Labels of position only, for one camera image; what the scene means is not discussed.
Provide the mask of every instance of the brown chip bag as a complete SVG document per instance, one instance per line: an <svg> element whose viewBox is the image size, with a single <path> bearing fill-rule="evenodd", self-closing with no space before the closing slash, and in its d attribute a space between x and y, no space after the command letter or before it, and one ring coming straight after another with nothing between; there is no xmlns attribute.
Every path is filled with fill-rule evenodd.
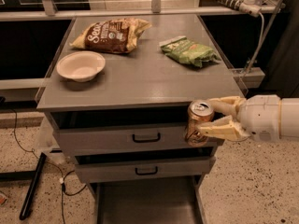
<svg viewBox="0 0 299 224"><path fill-rule="evenodd" d="M151 27L148 21L123 18L91 24L70 45L78 49L110 53L129 53L137 48L137 39Z"/></svg>

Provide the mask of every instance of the floor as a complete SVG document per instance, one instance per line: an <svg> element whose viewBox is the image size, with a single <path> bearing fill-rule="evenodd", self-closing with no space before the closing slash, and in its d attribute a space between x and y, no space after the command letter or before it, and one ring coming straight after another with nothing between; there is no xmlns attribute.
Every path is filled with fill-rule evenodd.
<svg viewBox="0 0 299 224"><path fill-rule="evenodd" d="M38 112L18 112L17 129L14 112L0 113L0 171L34 170L41 147ZM206 175L200 189L205 224L299 223L299 143L242 143L226 141L218 148L216 163ZM59 182L74 169L67 159L47 158L31 216L19 220L29 181L0 182L7 202L0 207L0 223L63 223L62 191ZM65 179L66 192L84 187L72 173ZM75 196L65 196L64 223L94 223L94 198L84 189Z"/></svg>

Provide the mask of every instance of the white robotic arm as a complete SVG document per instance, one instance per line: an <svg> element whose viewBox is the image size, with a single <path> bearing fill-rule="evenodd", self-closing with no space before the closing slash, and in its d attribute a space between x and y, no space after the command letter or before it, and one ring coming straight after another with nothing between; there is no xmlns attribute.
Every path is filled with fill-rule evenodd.
<svg viewBox="0 0 299 224"><path fill-rule="evenodd" d="M265 142L282 138L299 140L299 99L256 95L248 100L224 97L208 102L224 118L198 124L196 129L203 136L232 141L247 137Z"/></svg>

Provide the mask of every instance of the white bowl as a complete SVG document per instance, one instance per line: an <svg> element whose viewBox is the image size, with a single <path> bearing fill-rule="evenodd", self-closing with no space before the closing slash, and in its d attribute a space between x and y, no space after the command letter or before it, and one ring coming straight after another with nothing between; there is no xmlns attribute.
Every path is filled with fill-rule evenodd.
<svg viewBox="0 0 299 224"><path fill-rule="evenodd" d="M60 76L76 82L86 82L103 70L105 63L105 58L99 53L79 51L64 56L56 67Z"/></svg>

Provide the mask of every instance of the bag of chips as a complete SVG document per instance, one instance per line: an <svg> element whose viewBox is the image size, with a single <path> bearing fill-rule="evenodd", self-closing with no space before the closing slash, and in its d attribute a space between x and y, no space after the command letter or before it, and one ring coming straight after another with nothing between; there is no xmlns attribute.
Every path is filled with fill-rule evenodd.
<svg viewBox="0 0 299 224"><path fill-rule="evenodd" d="M177 36L159 43L164 54L178 63L203 67L203 63L220 60L213 48L195 43L186 36Z"/></svg>
<svg viewBox="0 0 299 224"><path fill-rule="evenodd" d="M148 21L123 18L99 21L87 27L70 46L109 53L129 53L137 48L137 40L150 28Z"/></svg>

